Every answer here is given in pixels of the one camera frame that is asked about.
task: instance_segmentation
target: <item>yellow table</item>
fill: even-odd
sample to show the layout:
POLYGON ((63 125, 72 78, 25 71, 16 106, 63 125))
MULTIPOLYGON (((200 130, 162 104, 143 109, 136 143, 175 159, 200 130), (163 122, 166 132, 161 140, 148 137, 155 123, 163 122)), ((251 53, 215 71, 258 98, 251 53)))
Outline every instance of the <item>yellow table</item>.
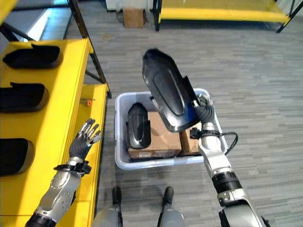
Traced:
POLYGON ((162 0, 162 19, 287 22, 274 0, 162 0))
MULTIPOLYGON (((96 118, 100 129, 103 129, 107 84, 84 86, 83 97, 95 100, 91 107, 79 105, 87 59, 92 52, 89 40, 34 43, 59 46, 63 62, 59 67, 48 70, 16 70, 1 62, 2 87, 9 87, 11 81, 35 82, 43 83, 50 93, 49 101, 41 111, 0 114, 1 138, 25 138, 32 141, 36 148, 33 164, 26 172, 0 178, 0 218, 3 227, 24 226, 47 191, 55 174, 53 168, 66 161, 69 145, 87 118, 96 118)), ((5 54, 18 48, 30 48, 30 43, 9 43, 5 54)), ((82 178, 77 199, 62 220, 65 226, 90 226, 95 205, 99 151, 100 143, 97 143, 88 155, 92 171, 82 178)))

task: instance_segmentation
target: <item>brown cardboard box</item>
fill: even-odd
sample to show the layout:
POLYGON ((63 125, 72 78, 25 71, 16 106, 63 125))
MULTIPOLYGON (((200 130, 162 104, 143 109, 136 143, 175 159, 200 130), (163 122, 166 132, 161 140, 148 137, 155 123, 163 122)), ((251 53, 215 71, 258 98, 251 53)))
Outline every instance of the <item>brown cardboard box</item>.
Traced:
POLYGON ((180 136, 167 130, 158 112, 148 112, 151 121, 151 144, 144 149, 129 148, 131 158, 172 157, 181 151, 180 136))
POLYGON ((143 9, 123 8, 123 18, 126 28, 143 28, 143 9))
POLYGON ((190 138, 190 130, 192 128, 201 129, 202 124, 195 124, 193 127, 186 129, 185 131, 180 132, 180 140, 182 145, 182 156, 190 156, 190 155, 200 155, 199 152, 199 140, 190 138))

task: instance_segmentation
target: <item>silver metal arm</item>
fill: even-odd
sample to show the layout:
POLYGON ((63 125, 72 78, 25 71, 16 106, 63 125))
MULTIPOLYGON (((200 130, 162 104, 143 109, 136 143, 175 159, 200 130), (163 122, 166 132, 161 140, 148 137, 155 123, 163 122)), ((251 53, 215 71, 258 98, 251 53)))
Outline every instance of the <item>silver metal arm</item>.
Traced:
MULTIPOLYGON (((215 130, 214 124, 205 123, 202 130, 215 130)), ((227 221, 226 226, 230 227, 266 227, 222 152, 219 138, 201 137, 199 151, 204 157, 205 167, 217 190, 218 201, 224 207, 221 214, 219 213, 222 226, 224 227, 223 222, 227 221)))
POLYGON ((70 158, 65 165, 55 168, 58 172, 53 177, 50 187, 44 194, 26 227, 54 227, 72 205, 80 178, 90 173, 91 167, 84 161, 91 146, 101 139, 98 124, 88 119, 71 143, 70 158))

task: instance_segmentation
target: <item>black cable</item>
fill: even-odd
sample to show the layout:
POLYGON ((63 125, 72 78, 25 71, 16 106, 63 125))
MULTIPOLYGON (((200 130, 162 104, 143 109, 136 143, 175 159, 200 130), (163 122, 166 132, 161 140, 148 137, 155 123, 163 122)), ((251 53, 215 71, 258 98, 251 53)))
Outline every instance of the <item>black cable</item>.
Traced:
POLYGON ((229 146, 229 148, 225 152, 225 155, 228 155, 228 153, 237 145, 238 139, 239 139, 238 134, 236 132, 234 132, 234 131, 223 132, 223 133, 220 134, 220 137, 221 136, 228 136, 228 135, 235 135, 235 139, 233 140, 232 144, 229 146))
POLYGON ((228 155, 228 153, 237 145, 238 140, 239 140, 238 134, 234 131, 219 133, 218 131, 209 131, 209 130, 203 131, 202 130, 201 132, 202 132, 201 137, 205 137, 205 136, 221 137, 221 136, 235 135, 235 139, 233 140, 232 144, 229 146, 229 148, 225 152, 225 155, 228 155))

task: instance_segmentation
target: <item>white wall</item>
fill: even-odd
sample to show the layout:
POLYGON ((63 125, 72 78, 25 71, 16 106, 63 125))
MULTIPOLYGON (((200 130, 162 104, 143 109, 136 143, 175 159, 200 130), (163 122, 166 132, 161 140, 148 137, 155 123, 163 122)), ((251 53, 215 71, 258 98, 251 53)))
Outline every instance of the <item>white wall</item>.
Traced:
POLYGON ((122 8, 152 9, 153 0, 106 0, 108 10, 120 11, 122 8))

